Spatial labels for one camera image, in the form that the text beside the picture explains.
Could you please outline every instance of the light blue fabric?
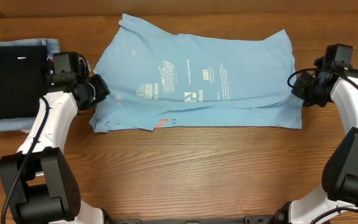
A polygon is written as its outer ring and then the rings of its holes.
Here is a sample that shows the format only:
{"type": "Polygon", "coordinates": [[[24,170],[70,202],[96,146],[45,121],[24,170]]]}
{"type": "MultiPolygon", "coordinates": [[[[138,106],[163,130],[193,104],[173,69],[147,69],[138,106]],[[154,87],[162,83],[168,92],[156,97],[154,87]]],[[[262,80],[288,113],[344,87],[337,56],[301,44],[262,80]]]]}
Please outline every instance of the light blue fabric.
{"type": "MultiPolygon", "coordinates": [[[[26,39],[0,42],[0,47],[39,45],[47,46],[48,57],[52,57],[53,54],[60,52],[60,43],[57,39],[26,39]]],[[[31,129],[34,121],[35,118],[0,119],[0,132],[31,129]]]]}
{"type": "Polygon", "coordinates": [[[301,128],[301,101],[287,78],[295,59],[285,31],[261,41],[172,35],[128,15],[95,73],[111,94],[95,132],[169,126],[301,128]]]}

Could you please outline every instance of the wooden surface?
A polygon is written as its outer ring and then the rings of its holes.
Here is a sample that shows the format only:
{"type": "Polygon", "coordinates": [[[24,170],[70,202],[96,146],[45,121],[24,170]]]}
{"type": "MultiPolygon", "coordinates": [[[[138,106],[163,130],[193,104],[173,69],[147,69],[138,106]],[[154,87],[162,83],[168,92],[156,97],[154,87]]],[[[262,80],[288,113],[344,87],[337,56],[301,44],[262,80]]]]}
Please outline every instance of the wooden surface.
{"type": "MultiPolygon", "coordinates": [[[[94,66],[118,30],[120,17],[0,19],[0,41],[60,39],[94,66]]],[[[261,40],[285,29],[296,68],[312,67],[327,45],[354,46],[358,12],[144,16],[174,34],[261,40]]],[[[303,128],[169,128],[95,134],[90,116],[71,124],[65,157],[85,201],[114,218],[214,218],[274,213],[321,182],[326,161],[344,137],[334,105],[303,109],[303,128]]],[[[24,141],[0,133],[0,157],[24,141]]],[[[0,182],[0,215],[5,195],[0,182]]],[[[333,223],[358,223],[348,213],[333,223]]]]}
{"type": "Polygon", "coordinates": [[[0,18],[358,11],[358,0],[0,0],[0,18]]]}

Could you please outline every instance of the wire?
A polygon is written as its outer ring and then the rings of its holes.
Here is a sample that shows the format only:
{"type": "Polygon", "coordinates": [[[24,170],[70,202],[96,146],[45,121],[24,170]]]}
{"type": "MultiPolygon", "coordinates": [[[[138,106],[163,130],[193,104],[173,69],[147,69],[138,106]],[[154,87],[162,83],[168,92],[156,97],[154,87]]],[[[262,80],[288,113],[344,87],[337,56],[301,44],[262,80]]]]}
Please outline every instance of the wire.
{"type": "Polygon", "coordinates": [[[358,210],[354,209],[354,208],[338,207],[338,208],[334,208],[334,209],[332,209],[332,210],[330,210],[328,212],[324,212],[323,214],[317,216],[317,218],[312,220],[310,224],[317,224],[318,221],[320,221],[323,218],[327,217],[328,215],[334,214],[336,212],[341,214],[341,211],[350,211],[350,212],[358,213],[358,210]]]}
{"type": "Polygon", "coordinates": [[[40,128],[38,129],[37,131],[37,134],[35,134],[35,137],[33,138],[33,141],[31,143],[31,146],[30,146],[30,149],[29,151],[27,152],[27,154],[25,155],[24,159],[23,159],[23,162],[19,168],[19,170],[17,171],[17,175],[16,175],[16,178],[12,184],[12,187],[5,199],[5,203],[4,203],[4,206],[2,208],[2,214],[1,214],[1,224],[5,224],[5,219],[6,219],[6,212],[7,212],[7,208],[9,206],[9,202],[11,201],[11,198],[12,198],[12,194],[13,194],[13,191],[15,190],[16,188],[16,185],[20,179],[20,176],[22,175],[22,173],[24,172],[24,168],[25,166],[27,165],[29,159],[30,159],[30,155],[32,153],[32,151],[34,150],[35,148],[35,145],[38,143],[38,139],[40,138],[41,136],[41,132],[45,126],[45,123],[47,122],[47,119],[48,119],[48,115],[49,115],[49,104],[48,104],[48,101],[43,97],[41,96],[41,99],[44,101],[45,103],[45,115],[44,115],[44,118],[41,122],[41,125],[40,125],[40,128]]]}
{"type": "Polygon", "coordinates": [[[326,69],[319,69],[319,68],[305,68],[305,69],[301,69],[301,70],[298,70],[294,73],[292,73],[289,77],[288,77],[288,80],[287,80],[287,84],[289,87],[291,88],[303,88],[307,85],[310,85],[312,84],[313,82],[315,82],[318,78],[315,78],[312,82],[304,85],[304,86],[294,86],[294,85],[291,85],[290,83],[290,80],[292,77],[294,77],[296,74],[299,74],[301,72],[310,72],[310,71],[317,71],[317,72],[327,72],[327,73],[330,73],[330,74],[333,74],[333,75],[336,75],[337,77],[339,78],[342,78],[343,80],[349,82],[352,86],[354,86],[354,88],[356,88],[358,90],[358,85],[356,83],[354,83],[354,81],[352,81],[351,79],[349,79],[347,76],[343,75],[343,74],[340,74],[338,72],[333,72],[333,71],[330,71],[330,70],[326,70],[326,69]]]}

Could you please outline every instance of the tabletop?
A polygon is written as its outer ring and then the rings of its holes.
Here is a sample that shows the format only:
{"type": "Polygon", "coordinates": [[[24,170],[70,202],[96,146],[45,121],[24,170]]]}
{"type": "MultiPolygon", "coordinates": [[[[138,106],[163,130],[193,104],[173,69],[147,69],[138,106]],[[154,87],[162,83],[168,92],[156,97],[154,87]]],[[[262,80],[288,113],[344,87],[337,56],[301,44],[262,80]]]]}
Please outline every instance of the tabletop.
{"type": "MultiPolygon", "coordinates": [[[[296,69],[313,67],[314,58],[336,43],[354,47],[352,63],[358,68],[358,12],[142,18],[173,34],[220,39],[262,40],[285,29],[296,69]]],[[[120,19],[0,19],[0,41],[59,39],[62,50],[83,54],[94,67],[117,33],[120,19]]],[[[344,137],[333,104],[303,108],[302,129],[160,128],[95,134],[90,117],[74,118],[64,153],[82,199],[113,218],[273,214],[285,202],[317,188],[326,161],[344,137]]],[[[14,154],[24,139],[20,131],[0,133],[0,157],[14,154]]],[[[0,216],[4,199],[0,181],[0,216]]],[[[345,213],[333,223],[358,223],[358,215],[345,213]]]]}

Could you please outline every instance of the robotic arm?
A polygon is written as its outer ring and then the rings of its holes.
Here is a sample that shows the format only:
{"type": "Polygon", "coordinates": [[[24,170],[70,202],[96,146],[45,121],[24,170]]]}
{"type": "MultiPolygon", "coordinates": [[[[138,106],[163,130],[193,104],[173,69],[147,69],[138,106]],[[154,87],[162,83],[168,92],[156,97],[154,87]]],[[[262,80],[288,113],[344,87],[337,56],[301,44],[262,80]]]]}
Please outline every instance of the robotic arm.
{"type": "Polygon", "coordinates": [[[0,177],[6,195],[25,156],[30,159],[15,187],[9,206],[16,223],[35,224],[153,224],[153,223],[233,223],[233,224],[321,224],[343,210],[358,209],[358,70],[351,65],[352,47],[331,45],[324,57],[316,59],[316,68],[300,70],[292,93],[304,100],[303,106],[335,103],[341,115],[346,137],[328,160],[322,184],[307,196],[286,203],[275,215],[249,215],[240,220],[114,220],[106,212],[81,200],[78,184],[63,157],[68,128],[78,110],[94,106],[109,91],[99,75],[89,78],[88,68],[78,54],[55,55],[55,74],[51,88],[41,101],[33,128],[14,155],[0,160],[0,177]],[[28,150],[45,114],[45,127],[32,153],[28,150]],[[26,181],[44,175],[46,184],[31,186],[26,181]]]}

